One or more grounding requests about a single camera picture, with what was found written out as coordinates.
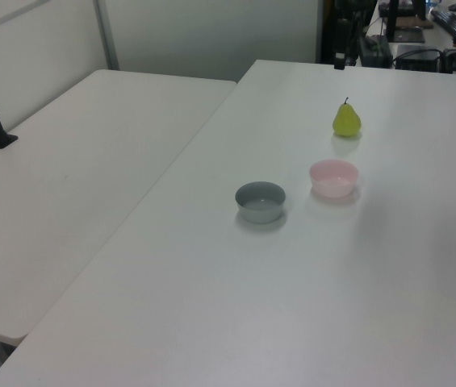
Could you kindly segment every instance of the bowl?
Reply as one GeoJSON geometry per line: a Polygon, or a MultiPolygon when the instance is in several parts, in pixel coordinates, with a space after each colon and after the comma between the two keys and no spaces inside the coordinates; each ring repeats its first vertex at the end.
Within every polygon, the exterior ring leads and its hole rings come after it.
{"type": "Polygon", "coordinates": [[[270,223],[282,214],[285,191],[274,183],[255,181],[241,186],[235,200],[243,219],[251,223],[270,223]]]}
{"type": "Polygon", "coordinates": [[[355,166],[343,160],[322,160],[310,167],[312,188],[327,198],[342,198],[353,191],[358,179],[355,166]]]}

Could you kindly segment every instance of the gray bowl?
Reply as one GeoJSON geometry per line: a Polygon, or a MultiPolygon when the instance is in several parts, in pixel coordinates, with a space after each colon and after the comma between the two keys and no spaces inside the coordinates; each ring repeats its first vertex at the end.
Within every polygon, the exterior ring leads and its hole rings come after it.
{"type": "Polygon", "coordinates": [[[251,223],[270,223],[280,217],[285,202],[282,187],[266,181],[241,186],[235,194],[242,218],[251,223]]]}

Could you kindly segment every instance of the keyboard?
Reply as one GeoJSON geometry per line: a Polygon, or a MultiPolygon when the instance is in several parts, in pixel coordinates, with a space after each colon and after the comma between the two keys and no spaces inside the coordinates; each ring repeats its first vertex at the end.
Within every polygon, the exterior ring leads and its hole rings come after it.
{"type": "Polygon", "coordinates": [[[434,17],[434,22],[443,27],[446,32],[453,37],[456,36],[456,14],[454,12],[441,12],[439,10],[432,10],[430,12],[434,17]]]}

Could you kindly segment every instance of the green pear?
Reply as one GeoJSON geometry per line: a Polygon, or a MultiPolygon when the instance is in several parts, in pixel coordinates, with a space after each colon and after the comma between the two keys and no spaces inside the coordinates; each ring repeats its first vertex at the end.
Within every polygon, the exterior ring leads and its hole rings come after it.
{"type": "Polygon", "coordinates": [[[339,111],[333,120],[333,130],[338,135],[351,137],[352,135],[357,135],[362,124],[353,107],[346,101],[348,101],[348,98],[339,107],[339,111]]]}

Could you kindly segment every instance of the white table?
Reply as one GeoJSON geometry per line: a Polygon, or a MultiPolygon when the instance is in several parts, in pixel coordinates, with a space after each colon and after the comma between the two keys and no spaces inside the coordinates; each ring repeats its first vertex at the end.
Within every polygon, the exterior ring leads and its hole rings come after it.
{"type": "Polygon", "coordinates": [[[97,71],[0,150],[0,340],[18,344],[233,82],[97,71]]]}
{"type": "Polygon", "coordinates": [[[456,77],[258,61],[0,369],[60,385],[455,387],[456,77]],[[351,197],[310,192],[329,157],[351,197]],[[274,224],[237,215],[256,180],[274,224]]]}
{"type": "MultiPolygon", "coordinates": [[[[384,2],[384,1],[379,0],[377,2],[377,5],[374,9],[373,17],[371,18],[372,23],[376,19],[379,18],[379,4],[382,2],[384,2]]],[[[454,3],[456,3],[456,0],[443,0],[437,6],[437,9],[442,10],[442,11],[448,11],[448,6],[450,4],[454,4],[454,3]]],[[[428,19],[433,20],[433,16],[429,15],[428,19]]],[[[366,34],[367,35],[380,35],[380,31],[381,31],[380,23],[381,23],[381,20],[377,21],[372,26],[370,26],[370,28],[366,34]]],[[[382,29],[383,35],[385,35],[385,33],[386,33],[385,30],[386,30],[386,24],[383,24],[383,29],[382,29]]],[[[425,37],[424,45],[426,45],[426,46],[433,46],[439,50],[445,50],[447,48],[452,48],[452,39],[453,39],[452,36],[436,23],[434,23],[434,28],[424,29],[423,35],[425,37]]],[[[421,44],[416,44],[416,43],[389,43],[389,47],[391,49],[391,53],[392,53],[393,57],[396,57],[398,46],[400,44],[421,45],[421,44]]]]}

